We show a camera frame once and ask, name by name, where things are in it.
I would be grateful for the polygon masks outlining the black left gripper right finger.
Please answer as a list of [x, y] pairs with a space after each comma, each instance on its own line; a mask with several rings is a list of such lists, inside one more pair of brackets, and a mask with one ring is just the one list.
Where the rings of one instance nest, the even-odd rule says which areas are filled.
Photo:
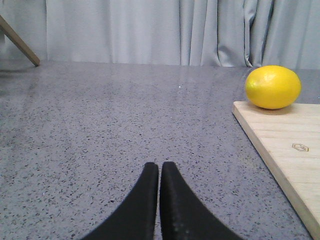
[[161, 171], [159, 211], [164, 240], [240, 240], [197, 198], [174, 162]]

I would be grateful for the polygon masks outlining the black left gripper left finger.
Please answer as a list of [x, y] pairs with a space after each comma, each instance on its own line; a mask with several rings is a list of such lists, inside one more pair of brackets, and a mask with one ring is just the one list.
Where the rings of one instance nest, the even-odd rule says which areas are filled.
[[157, 212], [159, 167], [147, 162], [118, 208], [84, 240], [152, 240]]

